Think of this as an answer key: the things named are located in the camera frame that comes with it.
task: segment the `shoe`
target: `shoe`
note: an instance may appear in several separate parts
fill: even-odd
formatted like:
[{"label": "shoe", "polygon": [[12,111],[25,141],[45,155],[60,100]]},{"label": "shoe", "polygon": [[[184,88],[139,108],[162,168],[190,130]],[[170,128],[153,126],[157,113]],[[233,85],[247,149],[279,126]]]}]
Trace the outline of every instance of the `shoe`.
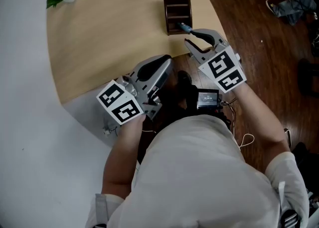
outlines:
[{"label": "shoe", "polygon": [[277,16],[277,15],[275,14],[274,10],[273,10],[273,6],[274,6],[273,3],[270,3],[269,0],[267,0],[267,1],[266,1],[266,6],[267,6],[267,8],[268,8],[275,16]]},{"label": "shoe", "polygon": [[177,90],[178,95],[182,99],[186,97],[187,89],[191,87],[191,76],[186,71],[179,71],[177,73]]}]

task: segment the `dark wood floor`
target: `dark wood floor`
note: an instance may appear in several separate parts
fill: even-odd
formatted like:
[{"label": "dark wood floor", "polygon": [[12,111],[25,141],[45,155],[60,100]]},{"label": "dark wood floor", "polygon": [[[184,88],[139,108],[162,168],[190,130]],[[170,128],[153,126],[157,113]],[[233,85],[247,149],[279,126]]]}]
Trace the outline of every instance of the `dark wood floor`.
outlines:
[{"label": "dark wood floor", "polygon": [[[284,127],[292,133],[295,146],[302,141],[312,152],[319,152],[319,100],[304,97],[297,86],[297,63],[302,58],[319,63],[310,50],[306,23],[300,21],[292,27],[275,18],[265,6],[265,0],[211,0],[227,39],[242,58],[247,83],[270,107]],[[175,59],[174,75],[168,85],[175,84],[176,72],[188,71],[200,88],[210,88],[205,76],[188,56]],[[232,94],[223,98],[229,101]],[[250,133],[237,103],[237,142]],[[246,161],[261,170],[262,158],[258,142],[242,149]]]}]

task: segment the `small screen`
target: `small screen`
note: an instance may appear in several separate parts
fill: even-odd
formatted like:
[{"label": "small screen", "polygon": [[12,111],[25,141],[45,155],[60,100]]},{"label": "small screen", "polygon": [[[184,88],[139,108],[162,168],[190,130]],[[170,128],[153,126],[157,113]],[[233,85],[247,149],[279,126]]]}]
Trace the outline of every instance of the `small screen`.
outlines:
[{"label": "small screen", "polygon": [[209,108],[211,106],[217,106],[218,96],[217,93],[198,93],[198,108]]}]

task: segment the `person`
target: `person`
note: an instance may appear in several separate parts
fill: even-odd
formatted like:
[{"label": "person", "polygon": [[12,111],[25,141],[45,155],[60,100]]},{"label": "person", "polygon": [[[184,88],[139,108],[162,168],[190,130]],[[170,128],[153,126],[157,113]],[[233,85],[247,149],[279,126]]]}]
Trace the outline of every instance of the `person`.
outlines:
[{"label": "person", "polygon": [[282,125],[246,83],[233,93],[262,148],[264,173],[245,162],[226,123],[200,114],[160,131],[135,174],[140,115],[121,127],[85,227],[269,228],[292,209],[305,228],[307,190]]},{"label": "person", "polygon": [[279,4],[266,1],[267,8],[276,16],[285,16],[290,25],[295,25],[305,12],[314,12],[317,4],[314,0],[285,0]]}]

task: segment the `light wood tabletop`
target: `light wood tabletop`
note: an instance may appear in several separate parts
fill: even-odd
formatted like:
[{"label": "light wood tabletop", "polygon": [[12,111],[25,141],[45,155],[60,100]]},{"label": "light wood tabletop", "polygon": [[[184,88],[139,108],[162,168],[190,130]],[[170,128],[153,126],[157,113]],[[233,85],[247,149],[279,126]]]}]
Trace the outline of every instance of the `light wood tabletop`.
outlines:
[{"label": "light wood tabletop", "polygon": [[[210,0],[191,0],[193,28],[215,29],[224,37]],[[52,74],[61,103],[129,73],[149,57],[188,53],[184,39],[167,35],[163,0],[76,0],[47,11]]]}]

